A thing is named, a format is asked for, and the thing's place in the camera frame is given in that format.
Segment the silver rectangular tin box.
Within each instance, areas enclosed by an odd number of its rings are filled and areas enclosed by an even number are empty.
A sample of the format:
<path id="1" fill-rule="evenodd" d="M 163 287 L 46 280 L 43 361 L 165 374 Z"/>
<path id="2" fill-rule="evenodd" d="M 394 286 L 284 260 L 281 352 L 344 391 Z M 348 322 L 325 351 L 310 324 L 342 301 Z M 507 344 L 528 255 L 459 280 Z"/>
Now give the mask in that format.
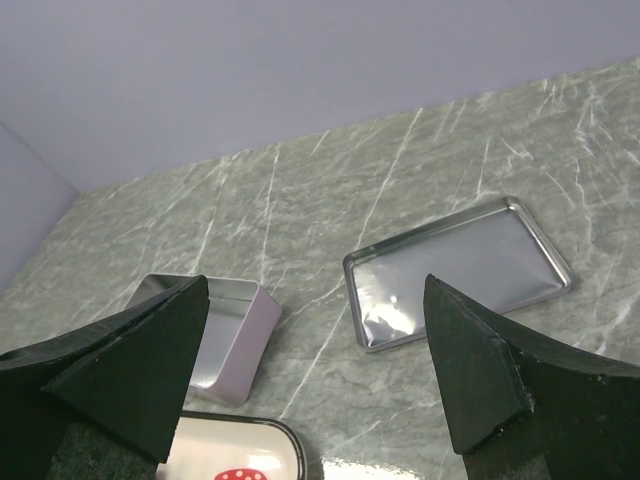
<path id="1" fill-rule="evenodd" d="M 243 405 L 283 308 L 254 280 L 209 277 L 209 312 L 189 389 Z"/>

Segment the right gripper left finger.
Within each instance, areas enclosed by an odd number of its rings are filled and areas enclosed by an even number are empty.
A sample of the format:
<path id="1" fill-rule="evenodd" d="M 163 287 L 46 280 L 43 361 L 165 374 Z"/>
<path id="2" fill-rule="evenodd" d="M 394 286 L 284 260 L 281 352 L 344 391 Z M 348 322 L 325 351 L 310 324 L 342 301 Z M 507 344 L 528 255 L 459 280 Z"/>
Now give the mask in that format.
<path id="1" fill-rule="evenodd" d="M 4 479 L 151 479 L 167 461 L 209 311 L 204 276 L 1 356 Z"/>

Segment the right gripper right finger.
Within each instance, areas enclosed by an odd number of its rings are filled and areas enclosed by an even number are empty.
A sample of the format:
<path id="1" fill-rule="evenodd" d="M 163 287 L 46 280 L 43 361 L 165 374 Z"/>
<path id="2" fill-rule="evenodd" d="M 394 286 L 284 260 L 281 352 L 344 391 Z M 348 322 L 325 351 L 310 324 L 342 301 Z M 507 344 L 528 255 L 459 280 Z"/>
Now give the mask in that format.
<path id="1" fill-rule="evenodd" d="M 554 340 L 433 275 L 423 310 L 468 478 L 638 478 L 638 366 Z"/>

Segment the white strawberry pattern tray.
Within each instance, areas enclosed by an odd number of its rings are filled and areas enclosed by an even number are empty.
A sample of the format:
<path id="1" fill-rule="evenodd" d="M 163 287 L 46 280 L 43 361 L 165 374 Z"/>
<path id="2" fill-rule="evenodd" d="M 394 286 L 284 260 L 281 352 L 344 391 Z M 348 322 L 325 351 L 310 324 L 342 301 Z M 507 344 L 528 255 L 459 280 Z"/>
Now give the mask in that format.
<path id="1" fill-rule="evenodd" d="M 301 440 L 280 421 L 184 411 L 155 477 L 302 480 L 308 466 Z"/>

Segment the silver tin lid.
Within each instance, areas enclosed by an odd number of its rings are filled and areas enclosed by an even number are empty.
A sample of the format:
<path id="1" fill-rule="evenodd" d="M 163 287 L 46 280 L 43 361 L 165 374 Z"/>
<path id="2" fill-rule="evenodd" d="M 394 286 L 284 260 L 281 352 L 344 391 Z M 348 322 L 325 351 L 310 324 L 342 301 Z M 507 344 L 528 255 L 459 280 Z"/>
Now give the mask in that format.
<path id="1" fill-rule="evenodd" d="M 428 275 L 501 314 L 557 298 L 575 284 L 568 263 L 514 196 L 351 252 L 343 270 L 355 338 L 368 353 L 425 337 Z"/>

